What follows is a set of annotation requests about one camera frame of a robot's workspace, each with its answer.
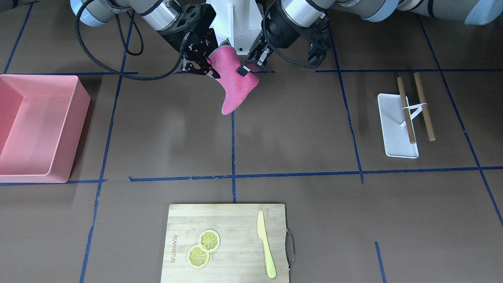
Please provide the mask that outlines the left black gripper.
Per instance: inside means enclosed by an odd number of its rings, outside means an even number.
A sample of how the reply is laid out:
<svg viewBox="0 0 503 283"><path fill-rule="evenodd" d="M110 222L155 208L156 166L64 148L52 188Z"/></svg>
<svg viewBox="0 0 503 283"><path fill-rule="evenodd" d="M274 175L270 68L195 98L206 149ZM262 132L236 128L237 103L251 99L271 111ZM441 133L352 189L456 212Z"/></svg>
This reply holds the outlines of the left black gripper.
<svg viewBox="0 0 503 283"><path fill-rule="evenodd" d="M318 23L324 18L317 17L314 23ZM264 71L267 59L273 52L273 47L277 50L286 49L300 37L307 40L307 32L313 25L309 27L298 26L287 17L282 8L269 8L263 23L263 30L250 47L245 61L237 69L237 73L242 77L250 72Z"/></svg>

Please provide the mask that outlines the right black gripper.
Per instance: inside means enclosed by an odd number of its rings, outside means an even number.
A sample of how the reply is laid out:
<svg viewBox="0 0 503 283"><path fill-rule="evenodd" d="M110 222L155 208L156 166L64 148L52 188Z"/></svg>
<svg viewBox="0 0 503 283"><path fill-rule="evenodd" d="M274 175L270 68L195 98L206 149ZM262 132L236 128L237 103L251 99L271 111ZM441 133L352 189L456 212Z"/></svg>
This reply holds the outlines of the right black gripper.
<svg viewBox="0 0 503 283"><path fill-rule="evenodd" d="M210 4L167 4L178 12L169 27L159 31L160 36L175 50L180 50L183 40L182 72L192 75L209 75L220 79L209 56L218 48L215 32L210 28L216 11Z"/></svg>

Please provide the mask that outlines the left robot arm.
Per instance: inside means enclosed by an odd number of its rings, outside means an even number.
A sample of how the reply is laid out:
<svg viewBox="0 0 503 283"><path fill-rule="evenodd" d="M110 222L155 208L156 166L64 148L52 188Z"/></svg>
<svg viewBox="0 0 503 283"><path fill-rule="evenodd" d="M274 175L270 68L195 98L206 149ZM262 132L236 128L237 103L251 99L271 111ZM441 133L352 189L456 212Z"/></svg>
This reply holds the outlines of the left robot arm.
<svg viewBox="0 0 503 283"><path fill-rule="evenodd" d="M329 9L356 14L365 21L380 22L396 10L486 25L502 13L501 0L275 0L265 11L261 31L237 69L239 75L264 70L267 59L277 53L284 60L307 69L318 68L330 47L326 34ZM295 61L281 52L298 38L309 42L307 63Z"/></svg>

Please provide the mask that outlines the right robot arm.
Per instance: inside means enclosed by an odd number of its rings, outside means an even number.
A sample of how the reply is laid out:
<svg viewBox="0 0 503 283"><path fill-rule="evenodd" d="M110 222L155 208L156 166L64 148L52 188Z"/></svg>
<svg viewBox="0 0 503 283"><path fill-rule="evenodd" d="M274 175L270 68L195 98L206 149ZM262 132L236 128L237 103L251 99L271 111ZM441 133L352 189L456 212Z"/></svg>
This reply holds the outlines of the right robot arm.
<svg viewBox="0 0 503 283"><path fill-rule="evenodd" d="M124 78L137 81L154 81L168 77L178 66L184 73L209 75L219 79L220 74L212 66L209 56L218 48L211 24L216 11L208 3L180 4L177 0L72 0L75 14L74 32L83 52L98 66ZM112 18L135 11L149 26L178 52L174 67L167 73L154 77L128 75L100 62L84 44L80 24L102 26Z"/></svg>

